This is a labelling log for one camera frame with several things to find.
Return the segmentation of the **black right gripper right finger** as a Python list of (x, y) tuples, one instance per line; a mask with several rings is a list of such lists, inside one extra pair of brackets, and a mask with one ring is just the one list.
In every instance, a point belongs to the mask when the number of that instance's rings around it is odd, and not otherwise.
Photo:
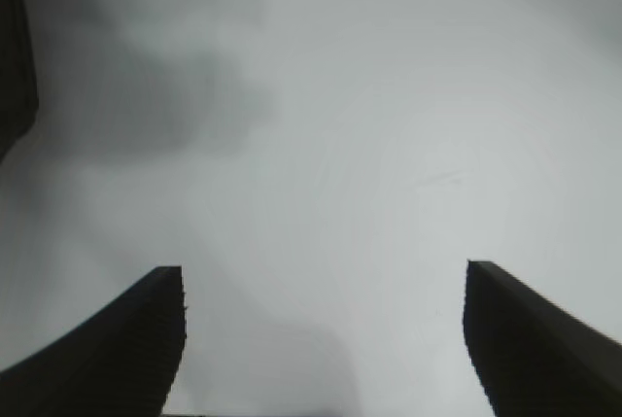
[(491, 261), (467, 264), (463, 334), (495, 415), (620, 415), (620, 343)]

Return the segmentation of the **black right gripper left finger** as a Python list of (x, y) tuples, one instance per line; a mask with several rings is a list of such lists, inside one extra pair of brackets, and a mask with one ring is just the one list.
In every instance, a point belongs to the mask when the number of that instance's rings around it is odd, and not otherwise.
[(182, 269), (160, 266), (1, 372), (4, 416), (158, 416), (186, 345)]

